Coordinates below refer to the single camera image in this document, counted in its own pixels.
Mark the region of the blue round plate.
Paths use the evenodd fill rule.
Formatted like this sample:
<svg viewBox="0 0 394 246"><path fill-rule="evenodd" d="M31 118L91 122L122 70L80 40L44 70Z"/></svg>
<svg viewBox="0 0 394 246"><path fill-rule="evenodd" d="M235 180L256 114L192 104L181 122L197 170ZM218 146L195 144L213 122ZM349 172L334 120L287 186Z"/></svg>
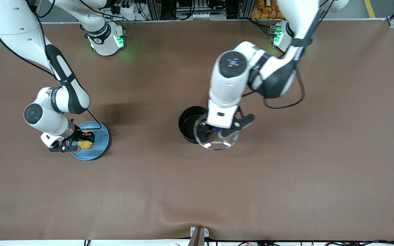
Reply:
<svg viewBox="0 0 394 246"><path fill-rule="evenodd" d="M79 124L81 129L89 129L94 133L94 142L88 149L81 149L78 152L71 152L78 160L91 161L99 158L107 150L110 142L110 135L107 127L103 123L87 121Z"/></svg>

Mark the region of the yellow potato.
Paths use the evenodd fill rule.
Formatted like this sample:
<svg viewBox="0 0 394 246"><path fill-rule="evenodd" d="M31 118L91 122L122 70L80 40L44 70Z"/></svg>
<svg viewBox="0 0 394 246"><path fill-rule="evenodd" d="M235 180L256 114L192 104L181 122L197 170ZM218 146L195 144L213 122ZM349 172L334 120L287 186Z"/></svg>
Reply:
<svg viewBox="0 0 394 246"><path fill-rule="evenodd" d="M79 139L78 139L78 146L80 146L82 149L89 149L93 143L94 142L79 141Z"/></svg>

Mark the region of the pile of orange packets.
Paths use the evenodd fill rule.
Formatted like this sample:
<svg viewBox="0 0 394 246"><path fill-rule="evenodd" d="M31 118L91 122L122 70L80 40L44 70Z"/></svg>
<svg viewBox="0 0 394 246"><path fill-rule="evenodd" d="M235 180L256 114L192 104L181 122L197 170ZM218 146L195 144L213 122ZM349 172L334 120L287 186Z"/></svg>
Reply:
<svg viewBox="0 0 394 246"><path fill-rule="evenodd" d="M285 19L280 12L278 0L254 0L254 3L251 19Z"/></svg>

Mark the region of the glass lid with blue knob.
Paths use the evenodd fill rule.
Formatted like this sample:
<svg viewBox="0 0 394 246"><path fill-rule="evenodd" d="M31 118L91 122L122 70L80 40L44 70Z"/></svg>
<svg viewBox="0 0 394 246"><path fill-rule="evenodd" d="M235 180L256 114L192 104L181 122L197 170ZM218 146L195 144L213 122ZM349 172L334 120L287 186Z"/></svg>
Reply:
<svg viewBox="0 0 394 246"><path fill-rule="evenodd" d="M240 134L230 137L228 139L221 139L218 136L218 132L222 129L219 127L213 126L213 133L211 137L197 137L197 125L198 123L207 124L207 115L201 115L194 125L194 135L196 140L199 142L199 145L202 147L211 150L211 151L221 151L231 148L239 139Z"/></svg>

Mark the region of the brown table cover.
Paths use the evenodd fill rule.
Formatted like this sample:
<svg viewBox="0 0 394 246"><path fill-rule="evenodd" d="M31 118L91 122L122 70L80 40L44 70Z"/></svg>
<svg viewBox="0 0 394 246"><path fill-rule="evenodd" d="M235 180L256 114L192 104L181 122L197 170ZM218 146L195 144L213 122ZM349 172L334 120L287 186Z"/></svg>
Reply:
<svg viewBox="0 0 394 246"><path fill-rule="evenodd" d="M111 132L94 161L51 153L23 119L53 78L0 45L0 240L179 238L394 241L394 28L324 20L301 59L305 100L266 108L230 149L178 129L205 105L217 57L250 22L135 23L125 51L93 52L77 24L45 25Z"/></svg>

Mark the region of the aluminium frame post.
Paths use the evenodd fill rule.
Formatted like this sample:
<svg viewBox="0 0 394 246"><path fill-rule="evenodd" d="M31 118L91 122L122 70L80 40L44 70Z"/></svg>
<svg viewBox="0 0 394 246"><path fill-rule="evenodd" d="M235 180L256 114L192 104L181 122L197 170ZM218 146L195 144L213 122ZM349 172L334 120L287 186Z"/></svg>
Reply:
<svg viewBox="0 0 394 246"><path fill-rule="evenodd" d="M161 3L162 0L145 0L149 12L149 19L152 21L159 21L161 17Z"/></svg>
<svg viewBox="0 0 394 246"><path fill-rule="evenodd" d="M250 18L252 10L255 8L255 0L239 0L238 19Z"/></svg>

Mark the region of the white power strip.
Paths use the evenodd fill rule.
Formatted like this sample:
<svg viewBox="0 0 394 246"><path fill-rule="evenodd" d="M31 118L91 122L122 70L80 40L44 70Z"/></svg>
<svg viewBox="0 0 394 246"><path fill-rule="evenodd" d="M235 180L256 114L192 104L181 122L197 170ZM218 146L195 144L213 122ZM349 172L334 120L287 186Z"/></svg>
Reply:
<svg viewBox="0 0 394 246"><path fill-rule="evenodd" d="M134 2L116 2L110 10L113 15L136 15L140 12Z"/></svg>
<svg viewBox="0 0 394 246"><path fill-rule="evenodd" d="M227 18L221 12L197 12L190 17L187 17L187 13L177 12L177 15L178 19L186 21L222 21Z"/></svg>

